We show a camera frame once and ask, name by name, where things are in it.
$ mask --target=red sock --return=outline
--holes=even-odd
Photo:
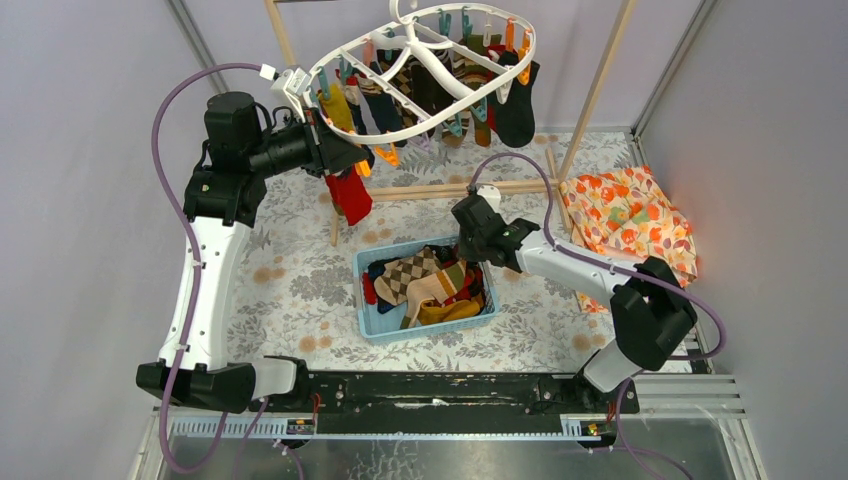
[[[371,277],[368,276],[368,272],[362,274],[362,289],[365,292],[365,302],[368,305],[376,305],[377,291],[374,290],[374,283],[371,281]]]
[[[374,201],[365,190],[365,185],[358,173],[350,172],[348,175],[338,177],[327,175],[324,181],[330,189],[333,203],[340,206],[345,213],[348,225],[356,225],[371,212]]]

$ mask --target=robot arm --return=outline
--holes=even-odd
[[[237,265],[266,194],[265,180],[295,168],[321,177],[368,157],[332,134],[316,110],[299,113],[304,121],[272,132],[269,126],[262,129],[250,95],[228,92],[209,100],[204,121],[211,165],[195,167],[183,209],[200,245],[203,275],[188,340],[181,345],[195,271],[186,242],[177,305],[158,361],[140,365],[136,373],[136,384],[151,394],[163,397],[176,353],[184,350],[172,394],[175,404],[237,413],[271,394],[303,397],[296,385],[306,374],[302,361],[263,358],[229,364],[225,344]]]
[[[612,312],[615,341],[590,358],[578,373],[601,392],[614,390],[640,370],[659,370],[695,325],[695,310],[677,295],[557,251],[535,223],[519,218],[507,225],[496,211],[500,193],[495,187],[482,185],[471,193],[451,210],[460,225],[460,256],[550,278],[586,293]],[[560,246],[613,262],[568,242]],[[678,285],[668,264],[659,258],[650,257],[641,264],[615,263]]]

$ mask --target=wooden drying rack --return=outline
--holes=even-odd
[[[283,53],[283,59],[288,65],[296,65],[294,50],[289,42],[288,32],[283,24],[283,18],[280,14],[277,3],[286,3],[285,0],[264,0],[265,8],[268,11],[268,17],[271,20],[271,27],[274,29],[274,35],[277,37],[277,42],[280,44],[280,50]],[[595,109],[595,104],[598,101],[601,90],[604,86],[610,66],[612,65],[618,47],[621,44],[621,39],[624,36],[624,31],[627,27],[630,17],[633,13],[633,8],[636,5],[636,0],[622,0],[618,10],[615,22],[613,23],[612,31],[607,40],[604,53],[601,55],[601,61],[598,69],[595,71],[595,77],[592,80],[592,85],[589,88],[589,93],[586,101],[583,103],[583,109],[580,112],[580,117],[577,120],[577,128],[571,138],[568,150],[565,154],[565,159],[562,165],[557,168],[556,158],[550,146],[547,148],[545,155],[547,157],[548,168],[550,169],[550,180],[555,185],[565,181],[568,171],[574,164],[574,157],[577,155],[580,142],[583,135],[586,133],[586,127],[589,124],[589,119]],[[494,182],[501,194],[503,195],[518,195],[522,193],[544,193],[545,183],[539,180],[512,180],[503,182]],[[447,184],[447,185],[421,185],[409,187],[387,187],[387,188],[371,188],[368,193],[375,202],[393,202],[400,200],[429,200],[434,198],[461,198],[467,195],[465,184]],[[566,213],[565,205],[561,195],[555,195],[556,203],[559,207],[560,216],[563,226],[566,231],[571,230],[571,222]],[[339,215],[333,210],[333,222],[330,234],[330,243],[336,246],[339,236]]]

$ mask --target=yellow sock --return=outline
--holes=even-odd
[[[335,83],[330,85],[330,99],[324,99],[324,93],[318,92],[318,101],[321,102],[321,107],[327,112],[327,116],[333,121],[336,128],[340,128],[345,132],[350,132],[353,127],[353,115],[350,113],[350,107],[347,106],[342,89]]]

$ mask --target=plastic basket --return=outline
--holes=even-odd
[[[456,236],[439,237],[357,252],[353,257],[353,284],[356,290],[356,312],[359,317],[359,331],[362,332],[362,336],[369,342],[379,345],[488,325],[492,321],[492,318],[500,313],[500,306],[498,305],[498,297],[493,287],[494,283],[492,282],[492,275],[489,272],[489,266],[485,263],[481,263],[480,268],[483,271],[486,307],[475,317],[436,325],[419,325],[401,330],[400,323],[403,320],[403,316],[406,315],[407,305],[405,303],[398,305],[388,313],[381,314],[377,311],[376,305],[368,305],[365,302],[365,293],[362,290],[362,274],[365,273],[368,265],[372,262],[394,257],[409,257],[421,251],[425,245],[455,245],[458,241],[459,237]]]

